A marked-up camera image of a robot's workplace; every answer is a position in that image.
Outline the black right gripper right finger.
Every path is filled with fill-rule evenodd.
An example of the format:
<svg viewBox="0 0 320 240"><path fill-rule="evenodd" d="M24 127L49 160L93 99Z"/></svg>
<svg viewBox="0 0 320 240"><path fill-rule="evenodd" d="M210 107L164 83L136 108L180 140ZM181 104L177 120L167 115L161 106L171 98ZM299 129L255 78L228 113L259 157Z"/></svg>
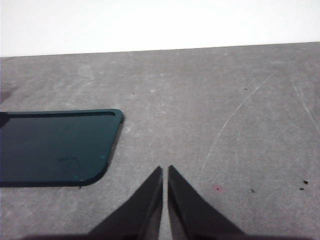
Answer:
<svg viewBox="0 0 320 240"><path fill-rule="evenodd" d="M234 240L246 234L206 202L173 166L168 167L168 202L188 240Z"/></svg>

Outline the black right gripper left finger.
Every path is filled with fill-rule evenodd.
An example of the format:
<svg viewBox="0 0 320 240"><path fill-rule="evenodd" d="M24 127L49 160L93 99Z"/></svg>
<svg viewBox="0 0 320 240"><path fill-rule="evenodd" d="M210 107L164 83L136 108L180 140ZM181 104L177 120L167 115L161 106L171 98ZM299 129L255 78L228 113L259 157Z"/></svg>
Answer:
<svg viewBox="0 0 320 240"><path fill-rule="evenodd" d="M163 205L163 169L157 167L134 194L94 227L93 240L143 240L153 214Z"/></svg>

